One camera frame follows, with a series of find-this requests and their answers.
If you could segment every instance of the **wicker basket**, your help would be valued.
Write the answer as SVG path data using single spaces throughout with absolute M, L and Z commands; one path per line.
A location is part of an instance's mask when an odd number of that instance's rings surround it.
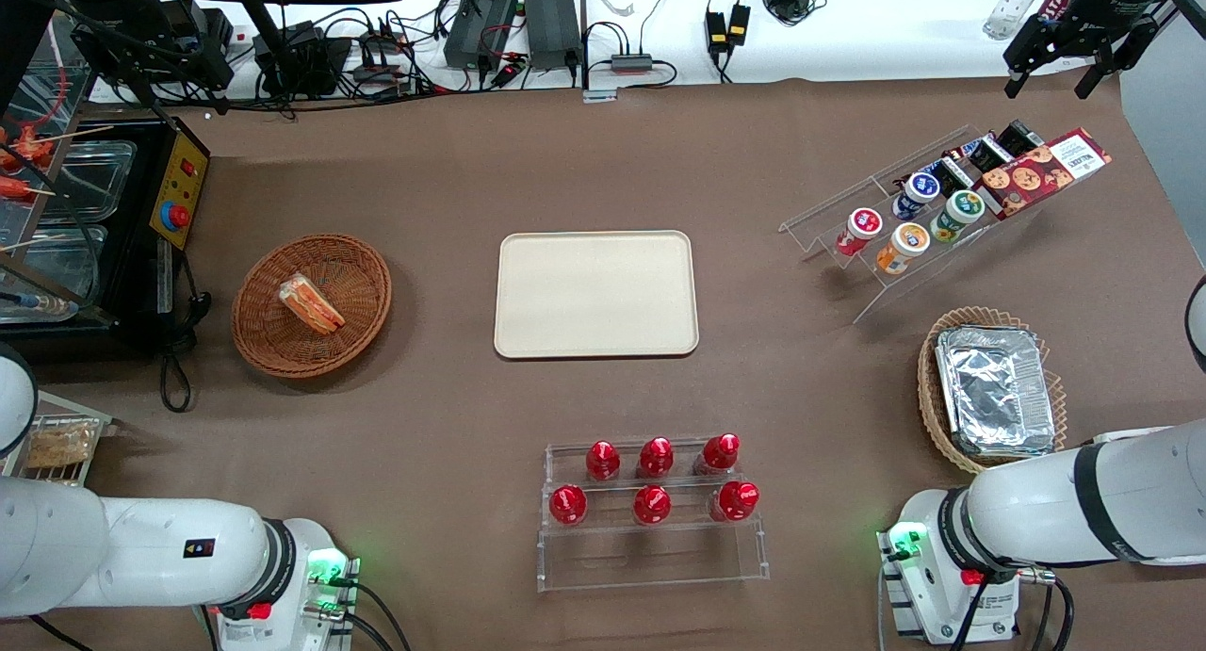
M 976 475 L 985 468 L 1012 463 L 1019 458 L 985 458 L 982 454 L 965 454 L 950 441 L 950 422 L 947 418 L 947 400 L 942 389 L 942 380 L 938 376 L 938 363 L 933 356 L 933 346 L 938 339 L 938 333 L 954 326 L 997 326 L 997 328 L 1025 329 L 1030 326 L 1023 324 L 1020 319 L 1000 309 L 988 307 L 960 307 L 947 312 L 933 324 L 930 334 L 921 342 L 921 356 L 917 362 L 918 399 L 921 403 L 921 422 L 930 432 L 930 439 L 938 446 L 942 454 L 961 470 Z M 1038 354 L 1047 360 L 1047 342 L 1038 341 Z M 1064 394 L 1064 386 L 1055 373 L 1043 369 L 1043 379 L 1047 381 L 1047 395 L 1052 403 L 1052 418 L 1055 420 L 1055 451 L 1064 448 L 1067 439 L 1067 394 Z
M 281 282 L 305 274 L 347 323 L 318 334 L 277 298 Z M 349 235 L 308 235 L 269 252 L 242 282 L 230 312 L 239 353 L 276 377 L 315 377 L 359 354 L 385 323 L 393 287 L 379 252 Z

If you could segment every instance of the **yogurt cup lid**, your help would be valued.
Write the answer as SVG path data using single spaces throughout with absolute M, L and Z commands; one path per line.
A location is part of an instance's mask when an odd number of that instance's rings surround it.
M 892 231 L 892 247 L 902 256 L 921 256 L 925 248 L 930 248 L 930 231 L 917 222 L 904 222 Z
M 884 227 L 884 218 L 871 209 L 854 209 L 847 223 L 850 234 L 859 239 L 871 239 L 879 234 Z
M 926 174 L 926 171 L 909 175 L 904 188 L 908 195 L 917 200 L 931 200 L 933 197 L 938 197 L 938 192 L 942 190 L 938 178 L 935 178 L 931 174 Z
M 947 212 L 955 221 L 964 223 L 973 223 L 978 221 L 984 213 L 984 200 L 980 199 L 978 193 L 970 190 L 959 190 L 950 195 L 947 200 Z

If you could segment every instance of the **yellow control panel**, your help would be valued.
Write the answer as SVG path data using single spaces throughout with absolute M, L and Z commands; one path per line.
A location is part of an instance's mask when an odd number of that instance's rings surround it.
M 159 197 L 151 212 L 151 229 L 181 251 L 188 240 L 193 213 L 209 169 L 210 160 L 205 153 L 185 133 L 176 133 L 171 158 L 164 170 L 163 183 L 159 184 Z

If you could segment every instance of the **white table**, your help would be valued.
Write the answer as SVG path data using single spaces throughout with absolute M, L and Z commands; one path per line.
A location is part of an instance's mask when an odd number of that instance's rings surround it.
M 656 0 L 609 0 L 615 7 L 633 6 L 633 14 L 616 16 L 602 0 L 586 0 L 586 23 L 611 20 L 622 25 L 638 49 L 642 19 L 651 11 Z M 707 55 L 703 36 L 703 12 L 708 0 L 663 0 L 645 24 L 644 48 L 655 59 L 673 63 L 679 71 L 675 84 L 719 83 L 716 69 Z M 402 17 L 417 17 L 435 7 L 439 0 L 402 0 L 400 2 L 370 4 L 363 6 L 370 17 L 377 19 L 386 11 L 396 11 Z M 715 0 L 714 10 L 726 17 L 734 0 Z M 739 47 L 728 66 L 728 76 L 737 83 L 772 83 L 772 81 L 801 80 L 939 80 L 939 77 L 1006 76 L 1001 53 L 1003 41 L 991 41 L 980 30 L 985 17 L 996 0 L 829 0 L 827 7 L 803 20 L 796 28 L 784 28 L 762 7 L 762 0 L 743 0 L 753 8 L 749 41 Z M 235 25 L 235 39 L 230 54 L 240 54 L 251 46 L 256 30 L 250 17 L 236 2 L 201 2 L 206 7 L 221 7 Z M 280 6 L 269 4 L 271 16 L 280 16 Z M 336 11 L 335 6 L 286 6 L 288 24 L 320 17 Z M 425 17 L 418 28 L 431 30 L 432 17 Z M 358 24 L 340 23 L 332 36 L 358 36 Z M 527 33 L 511 33 L 508 49 L 525 53 Z M 596 28 L 590 37 L 590 63 L 610 58 L 616 53 L 616 39 L 610 30 Z M 461 88 L 464 72 L 449 69 L 444 59 L 443 42 L 422 41 L 417 49 L 417 61 L 437 84 Z M 404 58 L 392 58 L 392 63 Z M 359 51 L 353 49 L 347 69 L 357 66 Z M 1083 59 L 1062 59 L 1041 69 L 1040 75 L 1082 66 Z M 259 69 L 251 54 L 234 64 L 235 77 L 227 94 L 232 98 L 251 98 Z M 624 84 L 651 83 L 665 80 L 668 71 L 658 68 L 655 75 L 616 76 L 607 66 L 598 66 L 591 74 L 591 88 L 608 89 Z M 476 88 L 476 76 L 472 76 Z M 569 88 L 570 77 L 566 69 L 533 72 L 526 88 Z M 505 89 L 520 88 L 520 80 Z M 117 101 L 107 86 L 98 84 L 92 100 Z

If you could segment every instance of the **foil container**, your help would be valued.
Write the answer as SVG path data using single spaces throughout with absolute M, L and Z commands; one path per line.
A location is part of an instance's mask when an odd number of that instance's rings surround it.
M 987 458 L 1034 458 L 1055 450 L 1034 334 L 956 326 L 938 334 L 933 351 L 956 448 Z

